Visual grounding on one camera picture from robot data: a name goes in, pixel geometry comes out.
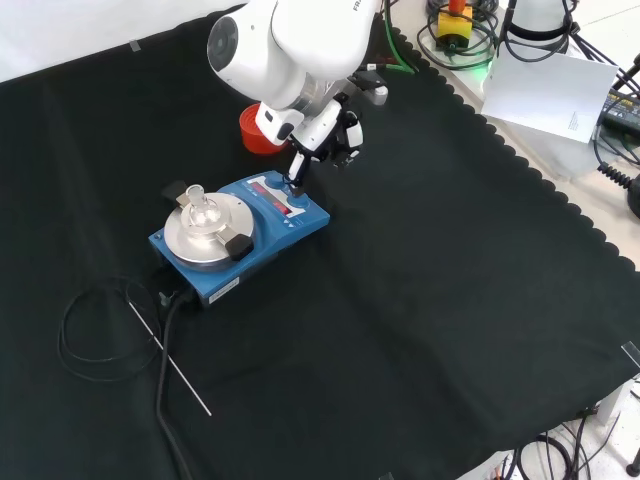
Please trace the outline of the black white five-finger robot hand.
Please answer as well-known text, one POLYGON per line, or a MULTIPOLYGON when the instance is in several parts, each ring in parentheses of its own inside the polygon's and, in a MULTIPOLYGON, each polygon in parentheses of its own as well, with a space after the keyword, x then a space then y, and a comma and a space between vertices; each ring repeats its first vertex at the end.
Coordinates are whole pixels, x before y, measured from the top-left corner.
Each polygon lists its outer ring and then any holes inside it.
POLYGON ((261 133, 273 145, 288 141, 295 148, 294 159, 283 175, 294 197, 304 193, 304 177, 312 162, 330 160, 344 167, 359 155, 363 130, 350 102, 349 95, 338 93, 319 114, 308 117, 295 109, 274 110, 259 104, 255 122, 261 133))

